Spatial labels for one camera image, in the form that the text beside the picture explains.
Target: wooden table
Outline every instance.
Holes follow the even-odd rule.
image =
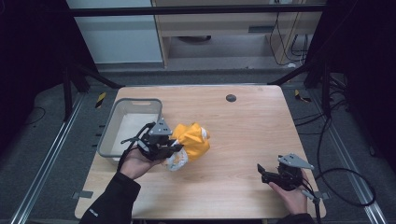
[[[226,100],[228,94],[236,101]],[[282,90],[278,86],[156,86],[120,89],[120,98],[158,98],[171,128],[199,122],[210,131],[209,151],[198,161],[170,172],[158,165],[138,178],[142,189],[133,218],[277,218],[288,212],[280,198],[262,183],[257,163],[276,172],[277,156],[295,153],[306,160]],[[105,190],[116,166],[96,154],[76,217]],[[317,189],[311,171],[306,171]],[[315,209],[308,203],[309,213]],[[325,209],[321,205],[321,214]]]

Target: black clamp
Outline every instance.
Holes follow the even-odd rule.
[[[170,140],[171,129],[163,118],[157,122],[146,124],[139,133],[133,137],[121,141],[122,144],[131,142],[128,149],[133,149],[136,143],[137,148],[147,159],[151,161],[162,160],[172,156],[183,148],[181,144],[175,144],[176,140]]]
[[[302,160],[295,154],[279,156],[278,174],[266,172],[265,169],[257,164],[257,169],[262,175],[262,183],[276,183],[282,189],[290,191],[297,189],[304,182],[301,168],[314,169],[314,166]]]

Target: gray floor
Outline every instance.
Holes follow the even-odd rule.
[[[264,36],[212,36],[207,42],[191,42],[184,39],[173,40],[170,61],[166,68],[137,69],[133,72],[104,73],[104,76],[126,85],[166,85],[166,84],[224,84],[224,83],[267,83],[286,75],[292,68],[277,65],[268,48]],[[305,90],[302,85],[304,75],[283,85],[282,89],[295,122],[319,113],[315,102],[296,100],[294,90],[303,97],[316,99],[318,89]],[[77,200],[74,192],[82,190],[90,169],[95,146],[99,141],[101,125],[106,123],[112,102],[117,91],[111,90],[89,78],[92,87],[83,94],[82,104],[75,122],[64,141],[59,155],[43,189],[31,208],[29,220],[36,223],[74,223],[74,209]],[[98,95],[105,91],[106,98],[101,108],[94,108]],[[74,99],[80,95],[74,93]],[[335,104],[343,99],[334,95]],[[63,89],[56,86],[41,92],[35,100],[34,110],[26,125],[12,143],[12,153],[0,163],[0,220],[8,223],[21,204],[25,193],[51,148],[61,129],[64,115]],[[297,127],[309,162],[318,165],[316,159],[318,134],[323,119]],[[334,132],[342,139],[343,147],[361,174],[365,175],[377,192],[376,205],[388,223],[396,223],[393,207],[396,199],[396,175],[381,158],[371,157],[368,144],[361,134],[353,117],[340,106],[332,112],[332,128],[323,136],[320,148],[320,162],[323,170],[345,165],[345,155],[334,140]],[[353,179],[345,174],[334,173],[327,177],[329,182],[342,195],[354,202],[359,201]],[[321,191],[329,191],[321,180]],[[387,223],[373,222],[367,216],[371,208],[358,208],[349,205],[330,192],[332,198],[325,201],[327,215],[323,223]]]

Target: black jacket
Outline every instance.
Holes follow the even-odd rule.
[[[134,201],[140,185],[120,172],[108,184],[105,192],[84,213],[80,224],[130,224]],[[286,216],[277,224],[314,224],[309,214]]]

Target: yellow rag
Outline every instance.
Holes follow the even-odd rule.
[[[204,155],[210,148],[209,132],[197,122],[191,125],[178,124],[173,130],[172,139],[176,139],[188,155],[189,161],[195,161]]]

